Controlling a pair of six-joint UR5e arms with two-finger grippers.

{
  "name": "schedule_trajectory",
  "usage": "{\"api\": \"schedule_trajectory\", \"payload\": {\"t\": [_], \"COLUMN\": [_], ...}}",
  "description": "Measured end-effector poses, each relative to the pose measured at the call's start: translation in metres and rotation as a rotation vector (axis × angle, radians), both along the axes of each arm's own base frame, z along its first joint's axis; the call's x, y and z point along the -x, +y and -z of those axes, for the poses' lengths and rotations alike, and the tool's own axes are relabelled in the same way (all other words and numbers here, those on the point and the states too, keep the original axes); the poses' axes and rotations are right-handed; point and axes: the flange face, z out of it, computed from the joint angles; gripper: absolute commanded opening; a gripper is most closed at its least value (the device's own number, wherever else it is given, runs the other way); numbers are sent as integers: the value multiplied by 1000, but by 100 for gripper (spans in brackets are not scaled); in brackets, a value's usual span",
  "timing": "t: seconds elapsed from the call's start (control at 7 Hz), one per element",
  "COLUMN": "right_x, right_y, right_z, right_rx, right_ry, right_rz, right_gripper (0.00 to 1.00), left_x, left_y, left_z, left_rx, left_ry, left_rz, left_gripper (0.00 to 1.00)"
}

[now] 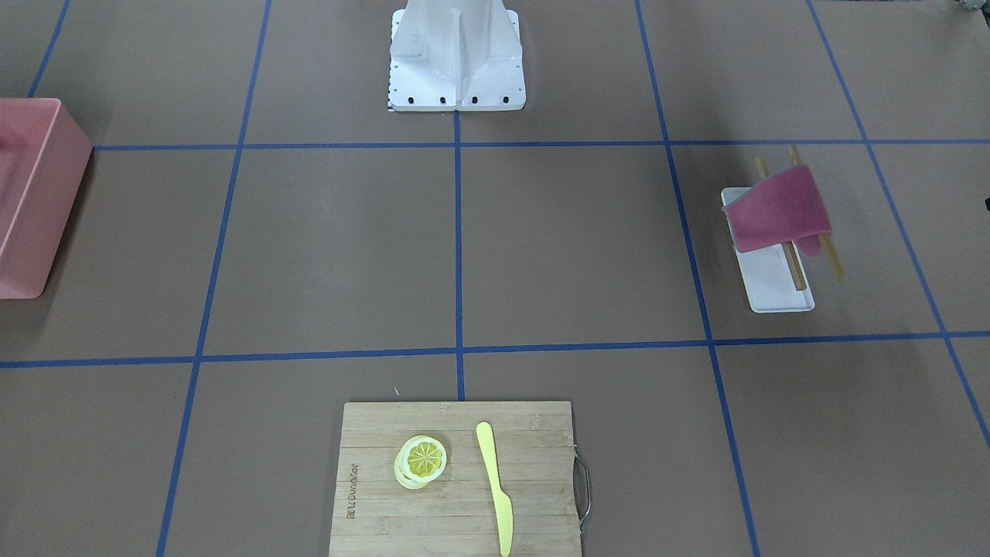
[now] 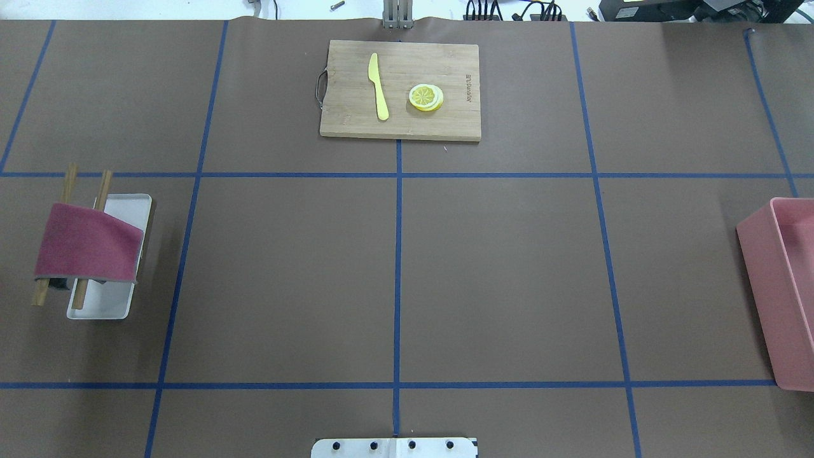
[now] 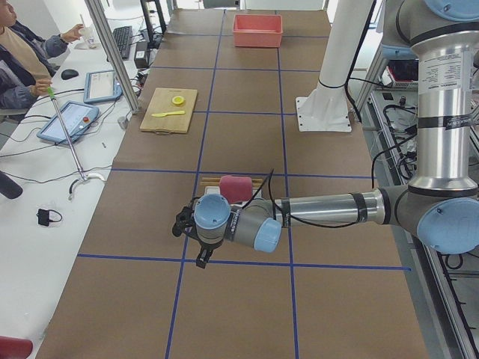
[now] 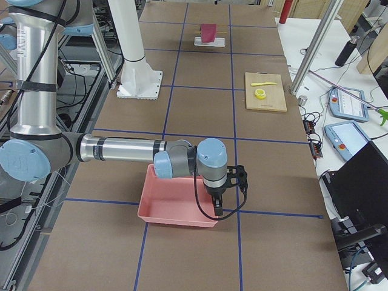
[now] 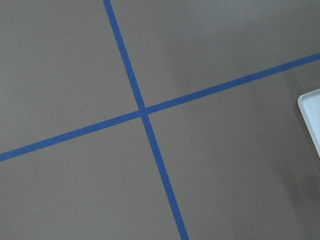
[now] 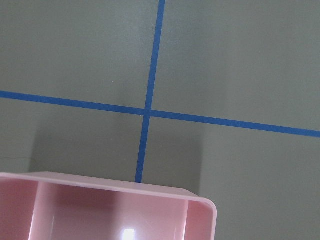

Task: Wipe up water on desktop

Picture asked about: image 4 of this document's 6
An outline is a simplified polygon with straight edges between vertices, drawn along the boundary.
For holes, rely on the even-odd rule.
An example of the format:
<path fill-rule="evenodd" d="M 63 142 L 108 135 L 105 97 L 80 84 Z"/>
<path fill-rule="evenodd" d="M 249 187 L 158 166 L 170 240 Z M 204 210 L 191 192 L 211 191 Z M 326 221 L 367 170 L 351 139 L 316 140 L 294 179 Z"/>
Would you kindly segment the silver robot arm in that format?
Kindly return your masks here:
<path fill-rule="evenodd" d="M 213 220 L 224 218 L 222 194 L 230 186 L 225 145 L 208 138 L 186 141 L 105 138 L 63 132 L 56 125 L 58 36 L 91 35 L 92 1 L 10 1 L 17 27 L 16 124 L 1 147 L 1 167 L 12 178 L 32 182 L 74 162 L 142 161 L 159 178 L 201 176 L 212 198 Z"/>

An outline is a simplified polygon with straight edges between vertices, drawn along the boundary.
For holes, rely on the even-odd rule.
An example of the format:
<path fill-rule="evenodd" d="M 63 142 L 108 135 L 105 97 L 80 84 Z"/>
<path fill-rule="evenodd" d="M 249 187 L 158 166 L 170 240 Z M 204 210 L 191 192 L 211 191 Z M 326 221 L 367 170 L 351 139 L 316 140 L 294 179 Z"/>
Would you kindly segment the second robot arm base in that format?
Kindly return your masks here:
<path fill-rule="evenodd" d="M 64 27 L 63 34 L 90 36 L 94 31 L 92 1 L 7 1 L 9 16 L 1 19 L 1 45 L 6 50 L 17 48 L 17 23 L 14 15 L 28 19 L 55 22 Z"/>

